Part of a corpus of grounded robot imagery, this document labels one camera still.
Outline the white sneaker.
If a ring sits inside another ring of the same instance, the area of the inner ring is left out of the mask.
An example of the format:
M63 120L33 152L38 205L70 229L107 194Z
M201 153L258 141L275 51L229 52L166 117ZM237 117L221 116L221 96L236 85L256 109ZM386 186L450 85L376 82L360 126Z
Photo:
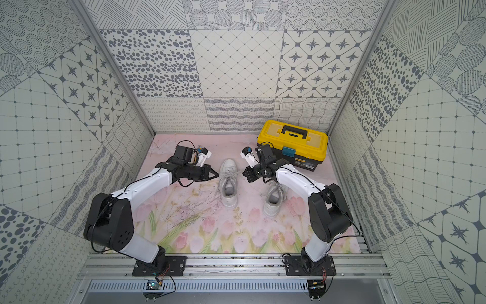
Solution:
M278 215L282 204L287 199L288 187L278 182L271 182L270 188L265 197L263 213L270 218Z
M221 202L226 208L233 209L238 205L238 183L237 175L239 171L233 159L226 159L219 171L218 189Z

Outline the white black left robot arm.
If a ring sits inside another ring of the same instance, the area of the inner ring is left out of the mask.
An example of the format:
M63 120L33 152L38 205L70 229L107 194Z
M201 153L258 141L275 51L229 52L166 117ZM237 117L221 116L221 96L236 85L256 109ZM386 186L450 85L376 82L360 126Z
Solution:
M83 237L92 246L100 245L135 259L134 277L181 276L187 258L167 258L166 250L135 231L134 213L150 197L183 179L206 182L219 174L206 163L211 152L178 144L173 156L159 162L146 176L112 193L92 199Z

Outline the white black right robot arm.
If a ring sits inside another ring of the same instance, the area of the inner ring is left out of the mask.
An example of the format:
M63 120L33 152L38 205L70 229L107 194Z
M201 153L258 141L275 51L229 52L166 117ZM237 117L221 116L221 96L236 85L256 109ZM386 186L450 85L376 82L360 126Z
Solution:
M243 175L248 182L262 178L263 182L275 181L298 194L308 203L313 235L303 247L300 256L282 258L288 276L323 276L337 274L333 258L329 255L334 242L354 225L351 212L340 187L316 182L299 172L287 160L278 159L270 145L256 149L250 147L241 152L248 166Z

